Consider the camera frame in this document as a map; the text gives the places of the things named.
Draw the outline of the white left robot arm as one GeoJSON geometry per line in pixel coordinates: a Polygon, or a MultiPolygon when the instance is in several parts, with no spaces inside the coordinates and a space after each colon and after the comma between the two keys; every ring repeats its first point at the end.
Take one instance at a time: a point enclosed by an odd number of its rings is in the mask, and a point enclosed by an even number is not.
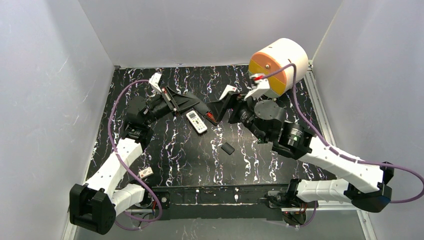
{"type": "Polygon", "coordinates": [[[141,156],[154,134],[151,124],[168,114],[183,114],[195,108],[201,114],[209,111],[206,103],[193,93],[179,94],[168,86],[148,99],[135,96],[127,103],[123,132],[113,153],[84,184],[75,184],[69,192],[71,224],[105,235],[116,217],[143,201],[146,188],[128,184],[116,190],[131,164],[141,156]]]}

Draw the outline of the black remote battery cover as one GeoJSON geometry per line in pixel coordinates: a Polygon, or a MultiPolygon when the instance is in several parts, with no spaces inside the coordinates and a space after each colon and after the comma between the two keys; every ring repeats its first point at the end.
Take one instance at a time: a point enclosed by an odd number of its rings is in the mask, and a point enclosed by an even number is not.
{"type": "Polygon", "coordinates": [[[233,152],[235,151],[235,148],[232,145],[230,145],[228,142],[225,142],[224,144],[222,144],[221,149],[228,155],[232,155],[233,152]]]}

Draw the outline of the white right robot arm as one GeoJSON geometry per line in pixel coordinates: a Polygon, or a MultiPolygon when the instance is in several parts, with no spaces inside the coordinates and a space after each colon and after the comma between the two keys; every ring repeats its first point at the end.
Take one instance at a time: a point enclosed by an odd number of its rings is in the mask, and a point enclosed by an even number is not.
{"type": "Polygon", "coordinates": [[[392,167],[366,164],[346,154],[334,153],[317,135],[300,124],[286,120],[286,110],[272,100],[254,100],[229,92],[207,104],[206,118],[217,125],[227,110],[230,124],[241,123],[260,144],[272,143],[272,150],[289,159],[313,164],[337,176],[336,180],[292,179],[285,193],[267,198],[274,206],[315,201],[350,203],[360,210],[379,213],[392,200],[388,182],[392,167]]]}

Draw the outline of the beige remote control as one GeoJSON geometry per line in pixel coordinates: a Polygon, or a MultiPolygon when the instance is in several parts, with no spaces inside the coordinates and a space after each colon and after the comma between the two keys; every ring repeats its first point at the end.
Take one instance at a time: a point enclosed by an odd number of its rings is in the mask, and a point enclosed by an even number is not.
{"type": "Polygon", "coordinates": [[[202,135],[207,132],[208,128],[199,117],[195,110],[191,110],[185,114],[192,127],[195,129],[197,134],[202,135]]]}

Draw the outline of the black cylindrical remote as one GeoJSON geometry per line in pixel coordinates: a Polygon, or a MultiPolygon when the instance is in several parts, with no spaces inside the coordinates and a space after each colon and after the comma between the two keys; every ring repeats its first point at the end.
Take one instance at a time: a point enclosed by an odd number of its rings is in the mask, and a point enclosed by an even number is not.
{"type": "Polygon", "coordinates": [[[217,126],[219,124],[219,122],[215,119],[214,115],[213,115],[214,120],[211,120],[207,117],[207,113],[212,113],[212,110],[208,107],[208,105],[205,102],[200,101],[199,105],[197,107],[194,107],[194,110],[197,111],[201,116],[203,116],[212,125],[217,126]]]}

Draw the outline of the red orange battery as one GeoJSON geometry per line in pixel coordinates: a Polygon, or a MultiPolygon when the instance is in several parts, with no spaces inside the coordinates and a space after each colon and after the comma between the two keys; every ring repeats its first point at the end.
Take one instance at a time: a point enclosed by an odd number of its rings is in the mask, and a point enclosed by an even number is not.
{"type": "Polygon", "coordinates": [[[214,118],[214,116],[213,116],[213,114],[212,113],[210,113],[210,112],[208,112],[207,114],[207,117],[210,119],[210,120],[215,120],[215,118],[214,118]]]}

